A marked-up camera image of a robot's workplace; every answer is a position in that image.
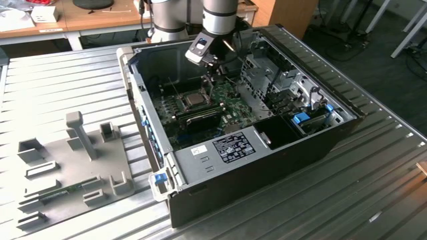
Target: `white box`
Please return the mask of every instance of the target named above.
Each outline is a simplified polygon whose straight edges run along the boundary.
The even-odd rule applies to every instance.
[[[55,23],[58,20],[58,12],[54,6],[34,6],[30,18],[34,23]]]

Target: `power supply label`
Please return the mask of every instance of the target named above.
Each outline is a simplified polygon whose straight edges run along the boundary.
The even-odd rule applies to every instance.
[[[212,143],[221,160],[226,164],[254,153],[254,149],[242,132],[226,136]]]

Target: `wooden cabinet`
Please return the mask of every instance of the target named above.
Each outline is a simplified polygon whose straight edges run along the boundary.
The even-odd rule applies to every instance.
[[[317,0],[250,0],[257,6],[253,27],[281,24],[297,37],[302,38]]]

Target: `blue tab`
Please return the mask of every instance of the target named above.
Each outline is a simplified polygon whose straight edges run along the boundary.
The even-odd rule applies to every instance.
[[[165,173],[160,173],[154,175],[154,184],[164,183],[168,180],[168,176]]]
[[[333,106],[330,104],[326,104],[325,105],[325,109],[328,110],[328,112],[332,112],[333,111]]]
[[[309,120],[309,116],[306,115],[305,112],[300,112],[297,114],[294,114],[293,116],[293,121],[296,124],[300,124],[301,122]]]

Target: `metal table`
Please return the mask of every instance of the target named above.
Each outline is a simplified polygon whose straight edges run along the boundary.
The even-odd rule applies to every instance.
[[[0,90],[0,233],[14,228],[13,137],[65,138],[58,122],[70,109],[90,129],[119,126],[135,194],[27,235],[23,239],[424,239],[425,138],[341,75],[288,32],[268,30],[368,116],[328,156],[276,184],[181,228],[170,228],[168,208],[146,183],[150,172],[119,80],[114,47],[22,57],[2,68]]]

